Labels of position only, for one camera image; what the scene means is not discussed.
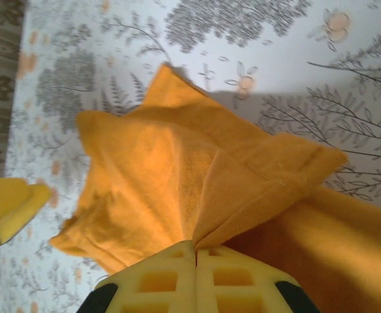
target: flower pattern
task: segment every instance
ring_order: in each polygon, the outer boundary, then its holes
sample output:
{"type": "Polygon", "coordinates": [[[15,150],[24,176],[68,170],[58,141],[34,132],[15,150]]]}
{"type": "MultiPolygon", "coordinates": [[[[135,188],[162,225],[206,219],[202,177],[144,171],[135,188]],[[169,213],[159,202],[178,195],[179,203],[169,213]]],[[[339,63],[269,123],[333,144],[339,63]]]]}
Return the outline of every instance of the flower pattern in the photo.
{"type": "MultiPolygon", "coordinates": [[[[326,186],[381,206],[381,1],[347,1],[324,18],[307,0],[127,2],[29,2],[12,122],[0,120],[5,175],[46,183],[52,196],[0,247],[0,313],[76,312],[107,277],[48,242],[89,169],[76,115],[135,109],[161,63],[271,134],[343,150],[350,162],[326,186]]],[[[12,97],[1,76],[0,97],[12,97]]]]}

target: orange cloth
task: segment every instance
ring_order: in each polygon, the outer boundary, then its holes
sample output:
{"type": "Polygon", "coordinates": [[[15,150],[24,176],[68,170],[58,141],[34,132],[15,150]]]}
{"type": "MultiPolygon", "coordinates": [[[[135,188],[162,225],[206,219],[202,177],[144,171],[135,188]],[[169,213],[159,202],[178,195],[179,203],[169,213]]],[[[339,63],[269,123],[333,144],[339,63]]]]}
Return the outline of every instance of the orange cloth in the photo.
{"type": "Polygon", "coordinates": [[[83,112],[91,168],[51,240],[114,273],[184,239],[293,275],[322,312],[381,312],[381,210],[320,188],[346,157],[270,136],[163,66],[142,106],[83,112]]]}

